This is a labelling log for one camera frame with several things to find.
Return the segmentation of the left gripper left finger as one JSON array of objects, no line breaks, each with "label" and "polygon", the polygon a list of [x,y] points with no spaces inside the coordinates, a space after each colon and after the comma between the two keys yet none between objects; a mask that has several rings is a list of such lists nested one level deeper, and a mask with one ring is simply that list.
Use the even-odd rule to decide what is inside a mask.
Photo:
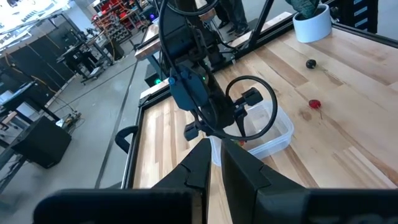
[{"label": "left gripper left finger", "polygon": [[156,215],[162,223],[206,223],[211,179],[211,143],[201,139],[185,158],[152,188],[163,190]]}]

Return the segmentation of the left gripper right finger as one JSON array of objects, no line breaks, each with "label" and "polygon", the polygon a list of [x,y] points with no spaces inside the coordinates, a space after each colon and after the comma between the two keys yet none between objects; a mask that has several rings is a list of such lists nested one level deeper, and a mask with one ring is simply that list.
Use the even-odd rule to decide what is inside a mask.
[{"label": "left gripper right finger", "polygon": [[302,223],[305,187],[230,140],[222,141],[220,156],[233,223]]}]

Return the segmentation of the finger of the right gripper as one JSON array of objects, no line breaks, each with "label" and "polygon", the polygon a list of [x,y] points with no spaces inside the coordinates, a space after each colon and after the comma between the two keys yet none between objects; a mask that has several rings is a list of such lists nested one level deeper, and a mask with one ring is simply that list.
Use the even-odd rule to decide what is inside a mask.
[{"label": "finger of the right gripper", "polygon": [[239,107],[235,111],[235,122],[238,126],[239,132],[241,133],[242,137],[246,137],[246,132],[244,129],[244,119],[248,115],[247,111],[244,107]]}]

